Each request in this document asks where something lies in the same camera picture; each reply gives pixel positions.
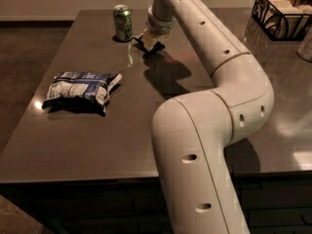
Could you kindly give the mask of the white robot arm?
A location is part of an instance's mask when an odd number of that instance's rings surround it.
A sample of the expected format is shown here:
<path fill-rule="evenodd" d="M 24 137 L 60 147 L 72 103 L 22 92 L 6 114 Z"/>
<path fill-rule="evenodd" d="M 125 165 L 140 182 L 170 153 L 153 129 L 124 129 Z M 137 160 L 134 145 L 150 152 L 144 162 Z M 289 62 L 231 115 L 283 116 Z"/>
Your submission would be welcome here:
<path fill-rule="evenodd" d="M 146 24 L 146 48 L 179 24 L 214 84 L 165 101 L 153 117 L 153 152 L 174 234 L 250 234 L 223 150 L 267 121 L 271 82 L 200 0 L 154 0 Z"/>

